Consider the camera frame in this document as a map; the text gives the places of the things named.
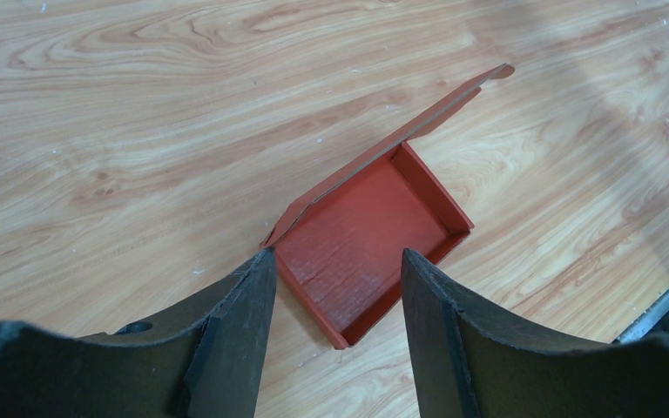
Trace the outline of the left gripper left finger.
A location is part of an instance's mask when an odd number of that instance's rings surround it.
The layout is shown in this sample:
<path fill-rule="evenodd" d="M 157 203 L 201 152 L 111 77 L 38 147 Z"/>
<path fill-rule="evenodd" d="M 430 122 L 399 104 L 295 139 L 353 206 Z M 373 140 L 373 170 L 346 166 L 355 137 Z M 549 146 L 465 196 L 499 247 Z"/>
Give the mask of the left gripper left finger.
<path fill-rule="evenodd" d="M 115 334 L 94 334 L 83 417 L 251 417 L 276 293 L 271 249 Z"/>

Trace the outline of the red paper box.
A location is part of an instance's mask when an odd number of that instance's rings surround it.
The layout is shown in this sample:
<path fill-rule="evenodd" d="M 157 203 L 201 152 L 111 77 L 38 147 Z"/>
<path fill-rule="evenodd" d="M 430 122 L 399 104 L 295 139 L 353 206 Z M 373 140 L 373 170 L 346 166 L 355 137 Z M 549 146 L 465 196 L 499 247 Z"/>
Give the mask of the red paper box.
<path fill-rule="evenodd" d="M 455 88 L 295 199 L 263 240 L 335 349 L 355 345 L 400 299 L 405 249 L 437 263 L 470 235 L 472 221 L 412 141 L 513 71 L 500 64 Z"/>

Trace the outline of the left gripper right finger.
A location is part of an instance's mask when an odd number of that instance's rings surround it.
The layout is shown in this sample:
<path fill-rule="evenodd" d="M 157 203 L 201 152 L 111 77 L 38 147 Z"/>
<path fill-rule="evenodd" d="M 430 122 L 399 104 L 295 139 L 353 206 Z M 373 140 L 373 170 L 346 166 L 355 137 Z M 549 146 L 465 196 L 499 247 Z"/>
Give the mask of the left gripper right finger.
<path fill-rule="evenodd" d="M 512 313 L 412 249 L 402 299 L 421 416 L 617 416 L 602 344 Z"/>

